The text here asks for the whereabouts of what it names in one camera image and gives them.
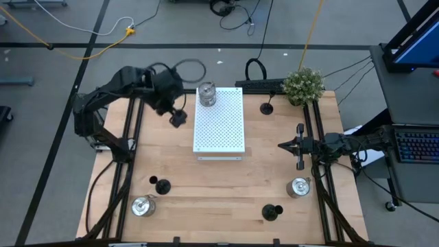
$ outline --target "yellow cable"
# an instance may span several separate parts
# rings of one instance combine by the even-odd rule
[[[303,52],[302,52],[302,58],[300,59],[298,71],[300,71],[300,69],[302,68],[303,59],[305,58],[305,54],[307,53],[308,44],[309,44],[309,41],[311,40],[311,35],[313,34],[314,27],[316,26],[318,15],[320,14],[320,10],[322,9],[323,1],[324,0],[320,0],[320,3],[318,4],[318,9],[317,9],[316,15],[314,16],[313,25],[311,26],[311,29],[309,30],[307,43],[305,44],[305,48],[303,49]]]
[[[34,33],[32,33],[29,29],[27,29],[23,24],[21,24],[17,19],[15,19],[7,10],[5,10],[5,8],[3,8],[3,6],[1,6],[0,5],[0,10],[2,10],[3,12],[5,12],[5,14],[8,16],[8,17],[10,17],[11,18],[11,20],[13,20],[18,26],[20,26],[21,28],[23,28],[27,33],[29,33],[32,37],[34,37],[36,40],[38,40],[38,41],[40,41],[40,43],[42,43],[43,45],[45,45],[45,46],[47,46],[47,47],[50,47],[50,44],[49,43],[47,43],[47,42],[45,42],[43,39],[41,39],[40,37],[38,37],[37,35],[35,35]],[[64,55],[64,56],[66,56],[66,57],[68,57],[68,58],[71,58],[71,59],[75,59],[75,60],[89,60],[89,59],[92,59],[92,58],[96,58],[96,57],[98,57],[98,56],[100,56],[100,55],[102,55],[106,50],[108,50],[108,49],[110,49],[111,47],[114,47],[115,45],[118,45],[119,43],[122,43],[125,39],[127,39],[127,37],[129,37],[129,35],[132,35],[132,34],[134,34],[135,33],[135,30],[134,29],[132,29],[132,28],[127,28],[126,29],[126,33],[125,33],[125,36],[122,38],[122,39],[120,39],[119,41],[117,41],[117,42],[115,42],[115,43],[113,43],[113,44],[111,44],[111,45],[109,45],[109,46],[107,46],[105,49],[103,49],[103,50],[101,50],[99,53],[97,53],[97,54],[95,54],[95,55],[92,55],[92,56],[89,56],[89,57],[85,57],[85,58],[83,58],[83,57],[77,57],[77,56],[72,56],[72,55],[70,55],[70,54],[68,54],[67,52],[64,52],[64,51],[62,51],[62,50],[60,50],[60,49],[55,49],[55,51],[57,51],[59,54],[62,54],[62,55]]]

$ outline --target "blue monitor screen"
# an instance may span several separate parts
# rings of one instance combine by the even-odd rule
[[[439,67],[439,21],[432,25],[396,60],[399,64],[424,64]]]

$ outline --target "wooden tabletop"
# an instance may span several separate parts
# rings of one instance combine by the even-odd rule
[[[159,117],[145,107],[122,240],[172,242],[174,237],[180,237],[181,242],[269,244],[278,238],[282,244],[323,244],[313,179],[310,193],[302,198],[290,198],[285,190],[286,184],[296,177],[311,178],[311,160],[304,156],[305,169],[297,171],[297,158],[277,147],[278,143],[292,140],[297,124],[305,123],[303,109],[276,96],[271,101],[274,112],[262,115],[259,106],[267,100],[267,95],[244,95],[246,155],[242,161],[197,161],[192,152],[195,95],[187,96],[187,123],[178,129],[169,124],[169,115]],[[342,132],[334,92],[325,92],[319,106],[325,132]],[[105,128],[116,136],[121,136],[127,107],[128,100],[120,99],[108,110]],[[310,113],[317,135],[312,108]],[[110,160],[110,152],[97,155],[91,183]],[[348,157],[339,162],[350,165]],[[115,165],[99,179],[93,191],[91,226],[107,207],[114,170]],[[339,165],[333,165],[332,170],[340,211],[367,239],[352,172]],[[150,176],[169,180],[171,191],[158,195],[149,182]],[[158,196],[155,214],[135,216],[131,212],[132,201],[147,194]],[[273,222],[264,220],[261,210],[266,204],[281,205],[283,214]],[[85,234],[85,208],[86,205],[77,236]],[[336,239],[333,216],[327,211],[331,236]],[[118,216],[117,209],[110,236],[115,234]]]

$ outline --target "chair wheel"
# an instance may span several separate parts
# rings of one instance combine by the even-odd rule
[[[6,121],[10,122],[14,120],[14,115],[12,115],[11,113],[8,114],[8,116],[6,117]]]
[[[395,205],[393,205],[392,202],[386,202],[385,209],[387,209],[387,211],[389,211],[389,212],[395,212],[396,207],[395,207]]]

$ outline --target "computer monitor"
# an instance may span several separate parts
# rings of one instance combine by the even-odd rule
[[[391,73],[439,68],[439,0],[429,0],[383,49]]]

